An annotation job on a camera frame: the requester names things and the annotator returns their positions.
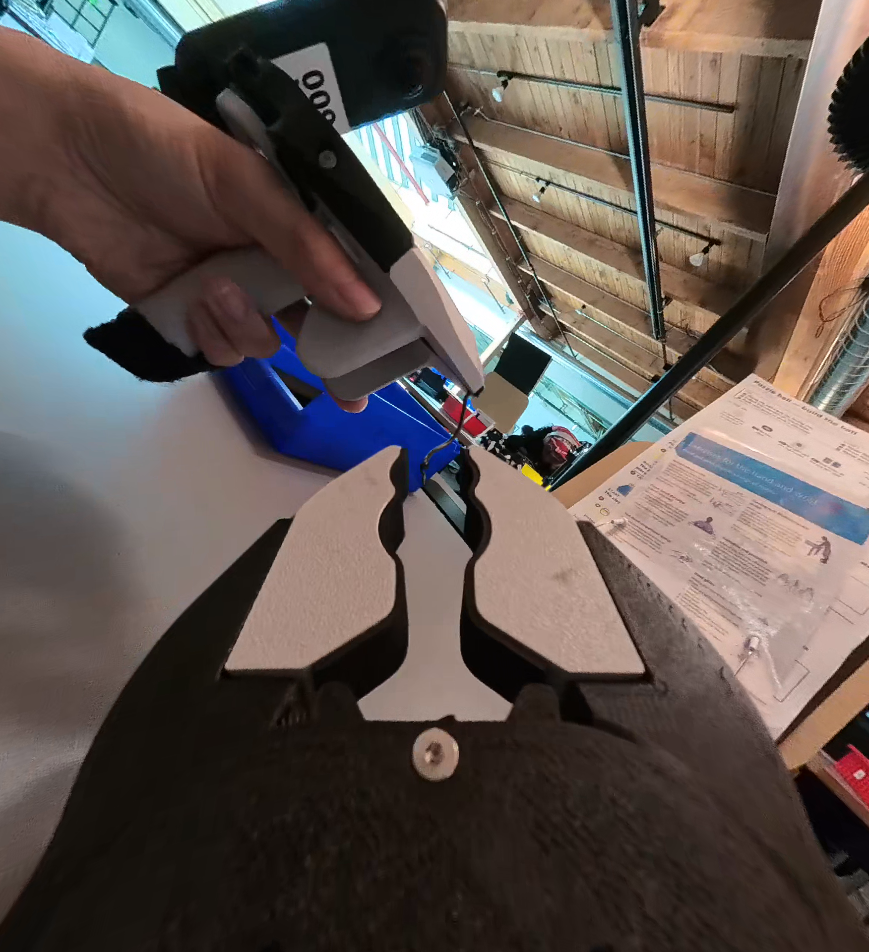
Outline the person's left hand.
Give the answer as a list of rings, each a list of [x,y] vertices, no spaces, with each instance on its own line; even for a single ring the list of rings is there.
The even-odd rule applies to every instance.
[[[138,304],[211,255],[267,252],[333,314],[381,307],[337,241],[249,149],[153,89],[12,30],[11,65],[36,121],[41,197],[29,228]]]

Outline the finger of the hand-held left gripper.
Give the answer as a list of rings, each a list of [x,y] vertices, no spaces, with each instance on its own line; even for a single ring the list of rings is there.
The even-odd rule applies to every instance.
[[[298,358],[331,394],[344,400],[359,398],[358,388],[368,396],[424,367],[452,380],[452,364],[426,335],[432,328],[409,322],[399,306],[394,317],[393,325],[385,312],[357,324],[312,304],[298,333]]]
[[[390,270],[394,287],[422,327],[421,337],[446,376],[472,395],[485,386],[476,338],[422,250],[413,245]]]

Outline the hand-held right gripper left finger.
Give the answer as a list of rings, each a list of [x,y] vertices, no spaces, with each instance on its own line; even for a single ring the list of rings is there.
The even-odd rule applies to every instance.
[[[288,675],[357,701],[408,651],[398,550],[405,537],[407,450],[388,446],[300,507],[226,660],[228,676]]]

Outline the wooden pillar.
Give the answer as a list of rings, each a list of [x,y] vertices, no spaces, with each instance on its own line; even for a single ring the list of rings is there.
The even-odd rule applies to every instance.
[[[854,179],[833,153],[827,113],[834,85],[869,36],[869,1],[821,3],[786,150],[763,268],[801,237]],[[869,207],[749,329],[754,372],[794,397],[809,393],[869,273]]]

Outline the black pole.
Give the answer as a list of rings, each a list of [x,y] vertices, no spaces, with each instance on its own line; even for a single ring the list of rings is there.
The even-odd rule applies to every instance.
[[[551,489],[567,482],[601,462],[614,450],[632,440],[666,402],[698,372],[709,365],[740,331],[761,316],[766,307],[819,256],[835,237],[845,230],[869,206],[869,171],[816,220],[747,292],[706,331],[678,363],[667,370],[632,404],[592,446],[551,483]]]

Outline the black screen panel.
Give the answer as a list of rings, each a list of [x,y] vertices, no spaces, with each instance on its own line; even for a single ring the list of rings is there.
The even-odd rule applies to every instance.
[[[547,351],[512,334],[497,357],[493,373],[525,396],[530,396],[550,363],[551,355]]]

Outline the grey ceiling conduit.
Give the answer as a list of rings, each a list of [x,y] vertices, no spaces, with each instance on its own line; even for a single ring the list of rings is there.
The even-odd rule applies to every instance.
[[[637,2],[612,1],[612,32],[619,50],[620,88],[627,129],[632,195],[640,240],[652,334],[666,343],[665,299],[656,244],[652,163],[640,54],[640,15]]]

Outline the ceiling projector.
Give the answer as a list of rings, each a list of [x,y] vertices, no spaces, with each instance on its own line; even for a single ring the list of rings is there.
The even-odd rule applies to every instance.
[[[452,198],[456,195],[459,181],[456,169],[437,147],[413,147],[410,162],[417,183],[426,187],[433,197]]]

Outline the wooden table with papers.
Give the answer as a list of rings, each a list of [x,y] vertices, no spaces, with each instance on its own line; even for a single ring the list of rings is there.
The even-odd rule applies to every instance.
[[[568,479],[552,490],[552,494],[563,506],[571,508],[621,470],[632,469],[651,448],[652,444],[647,442],[627,443]],[[869,638],[854,657],[856,663],[848,661],[844,665],[849,670],[847,675],[838,673],[831,680],[833,691],[828,697],[777,743],[778,752],[791,772],[803,768],[838,731],[869,706]]]

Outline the white desk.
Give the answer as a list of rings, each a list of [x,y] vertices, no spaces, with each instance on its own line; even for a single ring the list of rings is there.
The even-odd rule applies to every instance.
[[[145,384],[91,349],[119,307],[0,222],[0,922],[147,653],[335,476],[274,453],[214,378]]]

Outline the printed instruction sheet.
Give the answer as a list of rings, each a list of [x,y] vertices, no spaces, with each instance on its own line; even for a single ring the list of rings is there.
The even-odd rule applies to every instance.
[[[571,512],[673,599],[775,740],[869,648],[869,433],[755,375]]]

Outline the clear plastic bag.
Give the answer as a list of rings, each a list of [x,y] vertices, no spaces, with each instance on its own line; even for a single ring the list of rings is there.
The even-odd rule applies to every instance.
[[[711,520],[711,533],[701,523],[662,528],[628,512],[596,528],[644,561],[757,699],[782,700],[808,672],[805,655],[830,606],[835,572],[804,553],[802,538],[785,551],[745,516],[722,528]]]

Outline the blue plastic bin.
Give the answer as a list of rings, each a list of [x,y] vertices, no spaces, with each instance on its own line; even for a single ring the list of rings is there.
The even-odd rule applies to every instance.
[[[364,411],[344,411],[300,362],[296,341],[278,328],[281,347],[267,359],[245,359],[216,374],[261,440],[278,454],[344,472],[382,449],[408,451],[410,492],[445,469],[461,451],[449,431],[397,383],[371,395]]]

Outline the cardboard sheet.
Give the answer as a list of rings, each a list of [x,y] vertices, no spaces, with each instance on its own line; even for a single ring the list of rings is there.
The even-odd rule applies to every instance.
[[[501,433],[511,433],[529,405],[528,394],[520,391],[496,371],[485,377],[484,387],[471,399],[472,406],[493,422]]]

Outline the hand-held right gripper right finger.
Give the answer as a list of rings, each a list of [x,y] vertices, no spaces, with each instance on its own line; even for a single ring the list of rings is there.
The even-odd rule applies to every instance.
[[[505,701],[530,685],[562,705],[583,684],[636,683],[647,667],[579,525],[488,450],[463,456],[462,660]]]

